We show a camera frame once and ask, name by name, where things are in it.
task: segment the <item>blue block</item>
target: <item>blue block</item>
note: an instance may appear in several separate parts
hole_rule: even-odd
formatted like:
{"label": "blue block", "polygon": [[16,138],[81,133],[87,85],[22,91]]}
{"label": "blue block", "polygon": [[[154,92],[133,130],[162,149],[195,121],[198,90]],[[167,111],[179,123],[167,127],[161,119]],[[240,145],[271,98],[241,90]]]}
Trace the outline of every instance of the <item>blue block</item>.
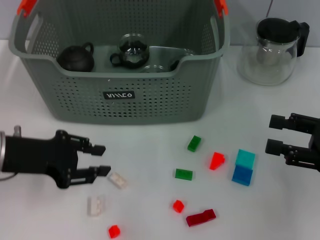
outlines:
{"label": "blue block", "polygon": [[254,171],[252,169],[248,169],[243,166],[236,165],[234,169],[232,181],[238,184],[249,186],[253,172]]}
{"label": "blue block", "polygon": [[235,165],[239,165],[244,168],[253,170],[255,157],[256,155],[254,153],[239,149],[238,156],[236,157]]}

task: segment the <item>white table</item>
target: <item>white table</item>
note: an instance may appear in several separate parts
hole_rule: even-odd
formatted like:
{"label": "white table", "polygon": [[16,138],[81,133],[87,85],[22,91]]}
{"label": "white table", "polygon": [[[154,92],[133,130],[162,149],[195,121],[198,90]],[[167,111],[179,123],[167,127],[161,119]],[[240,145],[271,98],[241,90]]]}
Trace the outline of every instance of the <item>white table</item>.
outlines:
{"label": "white table", "polygon": [[[105,240],[118,224],[119,240],[319,240],[320,173],[285,165],[265,154],[267,139],[306,147],[307,134],[268,128],[272,114],[320,117],[320,48],[307,48],[293,76],[264,87],[236,71],[240,47],[221,59],[202,119],[146,126],[73,124],[55,119],[7,41],[0,41],[0,130],[22,126],[25,137],[48,139],[57,129],[106,146],[103,157],[79,156],[79,167],[111,165],[129,185],[117,189],[106,178],[94,184],[57,188],[48,176],[18,174],[0,182],[2,240]],[[203,142],[196,153],[193,135]],[[251,186],[231,181],[239,149],[257,154]],[[227,162],[208,169],[213,152]],[[193,170],[192,181],[175,179],[176,168]],[[87,216],[87,197],[104,194],[108,208]],[[182,214],[171,204],[186,202]],[[186,216],[214,209],[217,218],[188,227]]]}

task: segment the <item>white block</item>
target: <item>white block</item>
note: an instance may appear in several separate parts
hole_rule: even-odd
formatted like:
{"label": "white block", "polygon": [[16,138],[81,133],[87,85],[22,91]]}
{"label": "white block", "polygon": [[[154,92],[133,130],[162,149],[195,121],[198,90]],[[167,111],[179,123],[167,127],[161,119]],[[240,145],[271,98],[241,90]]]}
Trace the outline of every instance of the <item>white block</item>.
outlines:
{"label": "white block", "polygon": [[127,181],[116,172],[113,172],[108,179],[120,189],[124,189],[127,186]]}
{"label": "white block", "polygon": [[100,195],[97,197],[88,197],[87,214],[90,217],[100,216],[106,208],[106,197]]}

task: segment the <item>red block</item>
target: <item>red block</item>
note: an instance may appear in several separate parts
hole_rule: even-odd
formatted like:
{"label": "red block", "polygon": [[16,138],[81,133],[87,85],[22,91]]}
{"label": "red block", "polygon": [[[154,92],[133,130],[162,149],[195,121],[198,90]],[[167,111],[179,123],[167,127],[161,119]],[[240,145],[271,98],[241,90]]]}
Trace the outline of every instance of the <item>red block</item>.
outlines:
{"label": "red block", "polygon": [[117,225],[113,225],[109,228],[109,236],[111,239],[115,239],[120,235],[120,229]]}
{"label": "red block", "polygon": [[175,203],[173,204],[173,209],[179,214],[184,210],[184,208],[185,205],[180,200],[175,201]]}
{"label": "red block", "polygon": [[189,227],[206,223],[210,220],[216,218],[215,212],[213,209],[205,210],[203,213],[199,213],[196,215],[191,215],[186,217],[186,223]]}
{"label": "red block", "polygon": [[220,167],[224,163],[225,163],[225,156],[221,153],[215,152],[211,160],[210,169],[216,170],[218,167]]}

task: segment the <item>basket label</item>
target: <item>basket label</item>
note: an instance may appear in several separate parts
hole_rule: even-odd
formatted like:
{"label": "basket label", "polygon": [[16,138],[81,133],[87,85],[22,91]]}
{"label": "basket label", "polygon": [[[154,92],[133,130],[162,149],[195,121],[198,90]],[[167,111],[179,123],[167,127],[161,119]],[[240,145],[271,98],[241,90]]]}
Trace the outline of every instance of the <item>basket label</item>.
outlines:
{"label": "basket label", "polygon": [[104,91],[104,99],[117,100],[117,99],[135,99],[134,91]]}

